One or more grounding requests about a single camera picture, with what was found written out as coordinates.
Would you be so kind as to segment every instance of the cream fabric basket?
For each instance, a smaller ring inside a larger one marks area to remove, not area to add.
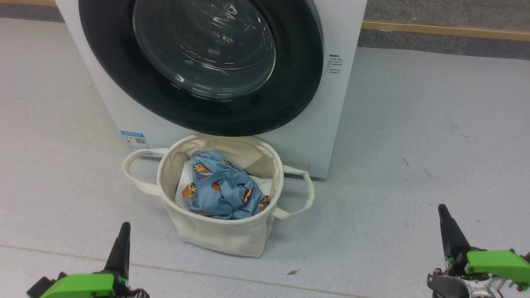
[[[188,210],[185,202],[174,201],[184,162],[190,159],[195,150],[217,151],[249,174],[259,178],[271,178],[269,206],[252,217],[229,221],[195,214]],[[148,152],[163,155],[158,167],[156,185],[140,181],[130,174],[132,162]],[[162,198],[182,241],[239,256],[261,256],[274,219],[277,217],[287,220],[303,213],[309,210],[315,201],[313,183],[307,172],[283,165],[271,146],[254,137],[194,135],[178,141],[169,149],[134,151],[125,158],[122,169],[125,176],[141,191]],[[308,198],[304,207],[297,212],[290,213],[276,206],[284,186],[284,173],[302,175],[307,182]]]

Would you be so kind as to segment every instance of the washing machine label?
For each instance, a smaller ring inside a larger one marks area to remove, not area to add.
[[[340,55],[329,55],[326,72],[330,74],[340,74],[342,71],[342,64],[344,64],[344,60]]]
[[[147,141],[145,140],[143,134],[122,131],[121,135],[123,136],[127,146],[129,146],[131,152],[138,149],[149,149],[149,145],[147,145]]]

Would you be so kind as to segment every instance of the basket rim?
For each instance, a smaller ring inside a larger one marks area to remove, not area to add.
[[[272,154],[272,156],[275,159],[276,165],[278,166],[278,170],[279,170],[279,183],[278,183],[278,190],[276,192],[276,195],[274,196],[274,198],[271,199],[269,206],[267,206],[267,208],[265,208],[265,210],[263,210],[262,212],[260,212],[260,213],[258,213],[256,215],[253,215],[253,216],[250,216],[250,217],[247,217],[247,218],[242,218],[240,220],[220,220],[218,218],[212,218],[212,217],[208,217],[208,216],[203,216],[203,215],[199,215],[199,214],[193,213],[193,212],[191,212],[189,210],[186,210],[186,209],[178,206],[177,204],[175,204],[174,200],[171,200],[167,196],[167,194],[164,192],[164,189],[162,188],[162,179],[161,179],[162,169],[164,168],[164,165],[166,163],[167,158],[180,145],[182,145],[182,144],[184,144],[186,142],[189,142],[191,140],[201,139],[201,138],[231,138],[231,139],[238,139],[240,141],[245,140],[246,142],[255,143],[257,145],[263,146],[265,149],[267,149]],[[156,184],[157,184],[157,186],[160,189],[160,194],[161,194],[160,197],[162,198],[162,201],[164,201],[164,203],[166,203],[168,206],[170,206],[173,210],[181,213],[184,216],[189,216],[189,217],[195,218],[197,220],[211,222],[211,223],[216,223],[216,224],[239,225],[239,224],[245,224],[245,223],[257,221],[257,220],[261,219],[262,217],[268,217],[269,214],[273,212],[274,208],[276,208],[276,203],[278,202],[278,199],[280,197],[281,191],[282,191],[282,189],[284,187],[284,165],[281,162],[281,159],[280,159],[280,156],[278,156],[278,153],[269,144],[267,144],[266,142],[264,142],[264,141],[262,141],[262,140],[260,140],[260,139],[258,139],[256,137],[252,137],[252,136],[248,136],[248,137],[221,137],[221,136],[212,136],[212,135],[205,135],[205,134],[196,134],[196,135],[191,135],[191,136],[188,136],[188,137],[185,137],[185,138],[179,140],[178,142],[176,142],[175,144],[173,144],[169,148],[169,150],[168,150],[168,152],[166,154],[164,154],[164,156],[160,160],[160,164],[158,166],[158,171],[156,173]]]

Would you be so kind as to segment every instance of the blue patterned garment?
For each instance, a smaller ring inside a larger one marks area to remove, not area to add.
[[[182,191],[190,211],[221,220],[240,220],[269,205],[258,184],[237,165],[213,151],[195,151],[193,182]]]

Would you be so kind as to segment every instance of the washing machine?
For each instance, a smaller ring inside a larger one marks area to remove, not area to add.
[[[366,0],[56,3],[131,150],[256,136],[326,177]]]

